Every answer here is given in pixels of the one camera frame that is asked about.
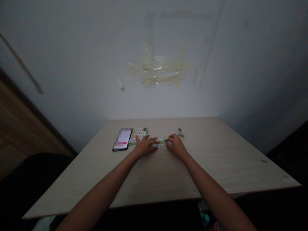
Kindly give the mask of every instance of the clear tape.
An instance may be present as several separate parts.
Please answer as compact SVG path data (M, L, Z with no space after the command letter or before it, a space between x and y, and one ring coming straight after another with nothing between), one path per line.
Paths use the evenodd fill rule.
M164 56L155 56L152 61L150 43L146 42L144 47L143 59L139 64L129 63L134 73L129 77L141 77L141 83L145 87L151 84L174 84L179 85L183 71L183 46L179 45L176 61L168 61Z

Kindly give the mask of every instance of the black phone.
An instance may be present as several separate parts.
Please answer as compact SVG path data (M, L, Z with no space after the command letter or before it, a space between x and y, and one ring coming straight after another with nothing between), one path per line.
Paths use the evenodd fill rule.
M118 137L115 140L115 143L112 147L112 151L123 151L128 149L128 141L132 135L131 128L122 128Z

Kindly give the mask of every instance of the wooden table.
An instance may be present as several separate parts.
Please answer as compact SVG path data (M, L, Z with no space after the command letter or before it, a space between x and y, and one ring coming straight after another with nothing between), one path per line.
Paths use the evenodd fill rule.
M68 213L133 150L112 152L121 128L148 127L151 137L184 133L187 151L229 194L300 186L285 171L218 118L109 121L23 218ZM164 145L140 159L111 208L201 198L184 164Z

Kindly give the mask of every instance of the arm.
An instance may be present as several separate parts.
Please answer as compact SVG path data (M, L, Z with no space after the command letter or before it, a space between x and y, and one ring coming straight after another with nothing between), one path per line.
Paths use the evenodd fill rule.
M202 198L224 230L257 230L226 191L186 151L178 135L170 135L167 141L172 142L166 146L185 164Z
M134 150L77 203L56 231L85 231L91 230L95 226L99 218L111 205L137 161L158 149L158 147L150 147L154 143L159 143L155 141L157 137L147 140L148 137L149 135L144 136L140 141L136 136L137 145Z

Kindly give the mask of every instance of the finger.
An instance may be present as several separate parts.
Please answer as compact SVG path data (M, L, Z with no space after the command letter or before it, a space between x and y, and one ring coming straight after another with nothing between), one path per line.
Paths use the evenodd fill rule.
M151 141L151 140L156 140L157 137L153 137L153 138L150 138L150 139L147 139L148 141Z
M168 142L168 141L170 141L170 142L172 142L172 143L173 143L174 138L168 138L168 139L166 139L166 140L165 140L165 142Z
M176 137L176 136L177 136L177 134L172 134L172 135L169 136L169 138L170 138L170 137L173 137L173 138L174 138L174 137Z
M140 142L140 140L139 140L138 136L136 135L136 143L139 143L139 142Z
M172 149L172 145L166 143L167 148Z
M158 147L153 147L153 148L151 148L151 152L154 152L154 151L156 151L158 149Z
M146 136L144 136L143 138L142 138L142 140L141 141L145 141L148 137L149 137L150 135L146 135Z
M151 140L151 141L149 141L149 144L150 144L150 145L152 145L152 144L159 144L159 142L156 141L156 140Z

